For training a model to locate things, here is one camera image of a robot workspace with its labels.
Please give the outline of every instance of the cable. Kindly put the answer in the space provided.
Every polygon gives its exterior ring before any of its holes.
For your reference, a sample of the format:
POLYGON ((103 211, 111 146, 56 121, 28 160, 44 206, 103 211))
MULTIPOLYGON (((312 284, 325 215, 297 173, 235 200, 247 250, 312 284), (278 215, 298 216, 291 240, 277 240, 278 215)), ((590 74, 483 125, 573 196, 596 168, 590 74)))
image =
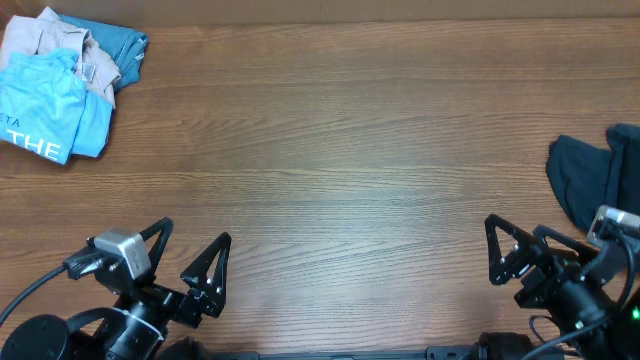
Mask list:
MULTIPOLYGON (((536 319, 540 319, 540 318, 544 318, 547 319, 549 321, 551 321, 556 327, 560 328, 558 326, 558 324, 556 323, 555 320, 553 320, 553 318, 551 316, 544 316, 544 315, 533 315, 529 318, 529 328, 531 329, 531 332, 533 333, 533 335, 536 336, 536 338, 538 338, 538 340, 540 340, 541 343, 545 344, 546 341, 542 338, 542 336, 538 333, 538 331, 536 330, 536 327, 534 325, 534 322, 536 321, 536 319)), ((559 348, 553 348, 558 352, 561 352, 563 355, 565 356, 575 356, 575 357, 581 357, 580 354, 577 351, 571 351, 571 350, 564 350, 564 349, 559 349, 559 348)))
POLYGON ((568 342, 571 341, 579 336, 582 336, 590 331, 593 331, 595 329, 597 329, 598 327, 602 326, 604 323, 606 323, 609 319, 608 318, 604 318, 601 319, 600 321, 597 321, 591 325, 587 325, 585 327, 583 327, 582 329, 576 330, 576 331, 572 331, 568 334, 562 335, 562 336, 558 336, 557 338, 553 339, 553 340, 549 340, 546 343, 538 346, 537 348, 529 351, 529 353, 527 355, 525 355, 522 359, 520 360, 529 360, 529 359, 533 359, 535 356, 540 355, 540 353, 545 352, 545 351, 549 351, 552 350, 554 346, 562 344, 564 342, 568 342))
POLYGON ((9 314, 11 314, 11 312, 15 310, 15 308, 18 305, 20 305, 22 300, 26 299, 27 296, 31 295, 32 292, 36 291, 40 286, 44 285, 47 281, 62 274, 63 272, 64 272, 64 266, 59 266, 55 268, 53 271, 51 271, 50 273, 48 273, 47 275, 40 278, 40 280, 34 282, 33 284, 31 284, 31 286, 26 288, 20 295, 18 295, 18 297, 16 297, 9 304, 9 306, 7 306, 6 309, 4 309, 2 314, 0 314, 0 326, 2 326, 5 320, 7 320, 7 317, 9 317, 9 314))
POLYGON ((629 294, 631 294, 631 289, 633 288, 633 280, 635 278, 635 264, 633 260, 633 250, 628 242, 623 240, 621 237, 618 237, 617 243, 624 248, 625 255, 627 256, 627 280, 624 282, 624 288, 622 288, 622 293, 618 298, 618 306, 622 307, 627 299, 629 298, 629 294))

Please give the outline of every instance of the clothing label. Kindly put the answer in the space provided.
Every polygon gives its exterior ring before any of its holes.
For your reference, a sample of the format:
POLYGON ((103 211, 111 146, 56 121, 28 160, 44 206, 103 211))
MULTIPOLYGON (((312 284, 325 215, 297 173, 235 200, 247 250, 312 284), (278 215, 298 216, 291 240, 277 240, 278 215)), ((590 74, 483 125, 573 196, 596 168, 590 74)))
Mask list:
POLYGON ((96 66, 89 63, 82 63, 82 81, 92 82, 93 75, 96 73, 96 66))

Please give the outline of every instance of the clothing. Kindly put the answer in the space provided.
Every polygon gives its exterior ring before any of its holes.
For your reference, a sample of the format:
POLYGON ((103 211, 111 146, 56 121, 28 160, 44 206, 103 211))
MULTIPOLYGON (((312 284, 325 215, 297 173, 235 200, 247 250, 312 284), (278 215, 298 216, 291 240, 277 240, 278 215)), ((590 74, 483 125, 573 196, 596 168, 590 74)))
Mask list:
POLYGON ((611 150, 561 135, 549 147, 547 176, 560 206, 584 231, 600 205, 640 214, 640 128, 607 130, 611 150))
POLYGON ((145 33, 115 25, 60 15, 62 21, 79 28, 89 29, 100 48, 111 56, 120 68, 122 78, 114 84, 118 92, 140 80, 140 65, 149 42, 145 33))
POLYGON ((74 75, 77 59, 71 49, 11 56, 0 72, 0 139, 59 164, 100 154, 112 107, 74 75))
POLYGON ((7 24, 0 48, 0 69, 9 64, 12 53, 25 55, 48 54, 66 48, 82 54, 76 64, 76 75, 85 79, 87 88, 105 98, 115 107, 113 82, 120 72, 111 57, 99 48, 87 29, 60 21, 58 15, 46 8, 37 19, 14 16, 7 24))

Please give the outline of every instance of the wooden table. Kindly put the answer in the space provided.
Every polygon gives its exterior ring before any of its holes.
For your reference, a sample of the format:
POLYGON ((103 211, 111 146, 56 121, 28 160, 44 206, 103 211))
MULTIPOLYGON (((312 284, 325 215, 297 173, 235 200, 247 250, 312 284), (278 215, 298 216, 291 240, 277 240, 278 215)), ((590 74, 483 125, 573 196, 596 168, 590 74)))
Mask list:
MULTIPOLYGON (((497 213, 582 238, 545 174, 560 134, 605 146, 640 124, 640 20, 147 28, 142 81, 117 96, 99 160, 60 167, 0 145, 0 305, 112 226, 175 223, 159 283, 223 231, 215 350, 420 349, 529 334, 514 282, 488 280, 497 213)), ((115 300, 55 279, 40 313, 115 300)))

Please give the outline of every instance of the black cloth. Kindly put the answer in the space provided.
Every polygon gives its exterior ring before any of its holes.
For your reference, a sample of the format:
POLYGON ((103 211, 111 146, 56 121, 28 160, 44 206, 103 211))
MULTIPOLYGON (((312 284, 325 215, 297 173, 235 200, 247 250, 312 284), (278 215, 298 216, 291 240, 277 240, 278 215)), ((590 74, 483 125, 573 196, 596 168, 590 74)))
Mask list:
POLYGON ((640 214, 640 127, 607 130, 611 150, 561 135, 549 147, 547 176, 569 219, 584 231, 600 205, 640 214))

